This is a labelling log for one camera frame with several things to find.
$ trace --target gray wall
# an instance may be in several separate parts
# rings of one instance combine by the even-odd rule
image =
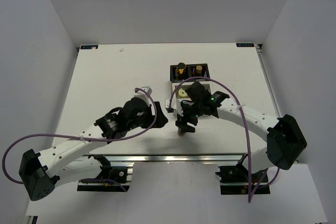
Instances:
[[[295,116],[306,136],[301,160],[330,223],[336,223],[335,19],[336,0],[287,0],[263,46],[281,111]]]
[[[17,138],[54,132],[76,59],[76,49],[50,0],[0,0],[0,156]],[[30,139],[10,153],[19,179],[22,153],[47,139]],[[1,223],[21,223],[28,201],[23,185],[0,173]]]
[[[263,43],[286,0],[51,0],[76,46]]]

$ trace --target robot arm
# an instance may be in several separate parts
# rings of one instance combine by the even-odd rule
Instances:
[[[244,127],[239,106],[229,95],[220,91],[211,95],[199,82],[194,82],[185,92],[190,101],[179,101],[175,98],[172,102],[172,108],[177,111],[175,124],[180,134],[195,132],[195,128],[188,124],[196,126],[201,115],[213,115]],[[167,104],[166,101],[168,112],[172,112]],[[296,120],[290,115],[277,118],[246,106],[243,109],[248,129],[267,143],[267,147],[251,154],[252,173],[273,166],[288,170],[307,146]],[[246,156],[237,164],[243,173],[248,170]]]
[[[141,88],[149,95],[150,87]],[[157,117],[153,128],[161,128],[168,119],[160,103],[155,102]],[[111,139],[124,137],[130,130],[148,128],[154,120],[151,106],[144,93],[137,92],[124,107],[115,108],[94,124],[82,131],[82,141],[67,140],[59,145],[35,153],[28,150],[23,154],[19,175],[32,201],[49,195],[56,187],[84,178],[101,177],[112,170],[110,162],[103,155],[92,155],[77,160],[90,151],[109,144]],[[90,141],[90,138],[101,142]]]

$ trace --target black label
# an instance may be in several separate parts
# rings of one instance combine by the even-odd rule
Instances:
[[[254,47],[253,43],[236,43],[237,47]]]
[[[85,46],[80,46],[80,49],[98,49],[98,45],[85,45]]]

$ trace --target wall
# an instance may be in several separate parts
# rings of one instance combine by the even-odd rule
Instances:
[[[263,43],[286,0],[51,0],[76,46]]]
[[[336,223],[336,0],[287,0],[265,44],[264,63],[282,113],[295,116],[325,214]]]
[[[17,138],[54,132],[76,59],[76,49],[50,0],[0,0],[0,155]],[[22,153],[50,144],[30,139],[9,154],[18,176]],[[28,201],[23,185],[0,172],[1,223],[21,223]]]

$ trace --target cable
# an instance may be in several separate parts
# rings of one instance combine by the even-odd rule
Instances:
[[[86,181],[92,181],[92,182],[112,182],[119,186],[123,191],[127,191],[119,182],[115,181],[114,179],[109,178],[85,178]]]
[[[47,136],[47,137],[61,137],[61,138],[67,138],[67,139],[71,139],[71,140],[86,140],[86,141],[93,141],[93,142],[116,142],[116,141],[122,141],[122,140],[128,140],[128,139],[131,139],[131,138],[134,138],[134,137],[137,137],[137,136],[140,136],[142,135],[143,133],[147,132],[149,129],[151,129],[155,122],[156,122],[156,119],[158,118],[157,117],[157,108],[155,106],[155,103],[154,103],[154,100],[153,98],[146,92],[144,91],[143,89],[140,89],[140,88],[135,88],[134,89],[135,92],[138,92],[138,91],[141,91],[142,93],[144,93],[150,100],[151,100],[151,103],[153,104],[153,107],[154,107],[154,120],[153,122],[151,123],[151,125],[148,126],[147,129],[135,134],[135,135],[131,135],[131,136],[127,136],[127,137],[122,137],[122,138],[118,138],[118,139],[98,139],[98,138],[91,138],[91,137],[85,137],[85,138],[82,138],[80,136],[70,136],[70,135],[60,135],[60,134],[50,134],[50,133],[39,133],[39,134],[32,134],[32,135],[27,135],[27,136],[24,136],[24,137],[21,137],[19,138],[18,140],[16,140],[14,143],[12,143],[8,148],[7,150],[5,151],[3,157],[2,157],[2,171],[3,173],[5,174],[5,176],[12,182],[14,183],[17,183],[17,184],[21,184],[23,185],[23,182],[22,181],[19,181],[19,180],[16,180],[14,178],[12,178],[9,173],[7,172],[7,169],[6,169],[6,157],[9,153],[9,151],[15,146],[17,145],[19,142],[25,140],[25,139],[28,139],[28,138],[31,138],[31,137],[38,137],[38,136]]]
[[[174,98],[174,95],[176,93],[176,91],[178,90],[178,88],[184,84],[185,82],[187,81],[190,81],[190,80],[199,80],[199,79],[203,79],[203,80],[208,80],[208,81],[212,81],[218,85],[220,85],[222,88],[224,88],[225,90],[227,90],[231,95],[232,97],[236,100],[236,103],[237,105],[239,106],[239,110],[240,110],[240,113],[242,114],[242,119],[243,119],[243,124],[244,124],[244,128],[245,128],[245,135],[246,135],[246,142],[247,142],[247,160],[248,160],[248,202],[251,203],[251,200],[252,200],[252,165],[251,165],[251,144],[250,144],[250,136],[249,136],[249,132],[248,132],[248,127],[247,127],[247,121],[246,121],[246,118],[245,118],[245,114],[244,114],[244,111],[243,111],[243,107],[241,107],[241,103],[239,102],[238,100],[238,97],[236,97],[236,95],[228,88],[226,87],[224,84],[216,81],[216,80],[213,80],[211,78],[208,78],[208,77],[190,77],[184,81],[182,81],[179,85],[176,86],[176,88],[174,89],[174,91],[172,92],[172,95],[170,97],[170,101],[169,101],[169,108],[171,109],[172,107],[172,101],[173,101],[173,98]]]
[[[272,183],[276,180],[276,178],[278,177],[278,175],[279,175],[279,171],[280,171],[280,168],[278,167],[277,172],[275,173],[274,178],[273,178],[270,182],[268,182],[267,184],[262,185],[262,186],[259,186],[258,189],[268,187],[270,184],[272,184]]]

